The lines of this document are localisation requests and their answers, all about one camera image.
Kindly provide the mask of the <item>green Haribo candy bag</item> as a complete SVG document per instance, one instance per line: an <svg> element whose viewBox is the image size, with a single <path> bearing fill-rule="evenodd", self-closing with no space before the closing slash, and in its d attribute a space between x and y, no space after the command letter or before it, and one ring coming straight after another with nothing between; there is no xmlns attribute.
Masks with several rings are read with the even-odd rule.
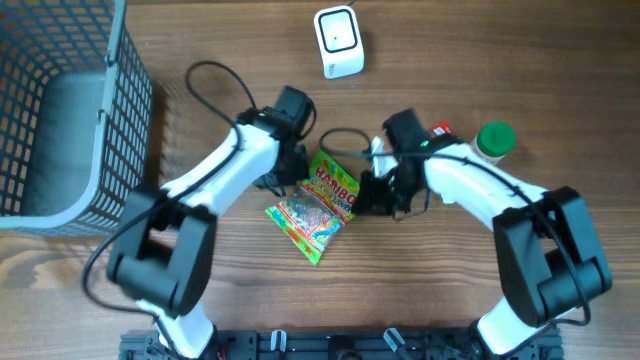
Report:
<svg viewBox="0 0 640 360"><path fill-rule="evenodd" d="M360 184L325 152L311 161L309 177L290 198L265 210L275 224L317 265L333 237L355 215Z"/></svg>

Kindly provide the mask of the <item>red stick sachet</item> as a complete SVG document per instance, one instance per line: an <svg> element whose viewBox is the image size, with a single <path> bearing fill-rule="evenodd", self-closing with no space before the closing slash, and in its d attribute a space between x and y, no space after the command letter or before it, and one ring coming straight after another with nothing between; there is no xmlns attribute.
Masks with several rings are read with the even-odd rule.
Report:
<svg viewBox="0 0 640 360"><path fill-rule="evenodd" d="M451 134L452 130L446 121L439 122L431 127L431 135L433 137Z"/></svg>

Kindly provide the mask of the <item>green lid seasoning jar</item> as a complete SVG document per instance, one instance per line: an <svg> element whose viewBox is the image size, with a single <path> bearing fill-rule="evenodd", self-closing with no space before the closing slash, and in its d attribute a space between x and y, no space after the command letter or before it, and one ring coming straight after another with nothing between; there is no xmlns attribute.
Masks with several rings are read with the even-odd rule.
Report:
<svg viewBox="0 0 640 360"><path fill-rule="evenodd" d="M471 142L474 152L484 161L496 165L516 146L514 129L504 122L484 125Z"/></svg>

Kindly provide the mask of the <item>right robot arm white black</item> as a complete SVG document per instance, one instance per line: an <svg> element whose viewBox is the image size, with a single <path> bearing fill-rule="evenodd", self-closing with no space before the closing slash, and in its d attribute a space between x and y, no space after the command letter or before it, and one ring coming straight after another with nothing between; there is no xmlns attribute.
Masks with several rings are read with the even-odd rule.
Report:
<svg viewBox="0 0 640 360"><path fill-rule="evenodd" d="M487 226L503 292L475 330L495 356L512 355L574 309L612 286L612 274L582 196L508 175L450 133L429 134L407 109L382 125L391 145L374 138L364 156L355 214L407 213L416 193L427 190L455 203Z"/></svg>

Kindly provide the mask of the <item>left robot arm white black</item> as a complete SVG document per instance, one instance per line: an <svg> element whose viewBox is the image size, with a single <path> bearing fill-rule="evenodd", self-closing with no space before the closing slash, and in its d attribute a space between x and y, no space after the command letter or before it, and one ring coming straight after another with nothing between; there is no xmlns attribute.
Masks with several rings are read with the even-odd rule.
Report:
<svg viewBox="0 0 640 360"><path fill-rule="evenodd" d="M201 297L211 274L218 220L250 186L283 190L309 175L304 127L313 101L283 88L272 107L240 113L223 143L157 190L130 193L106 275L153 317L147 358L213 359L216 328Z"/></svg>

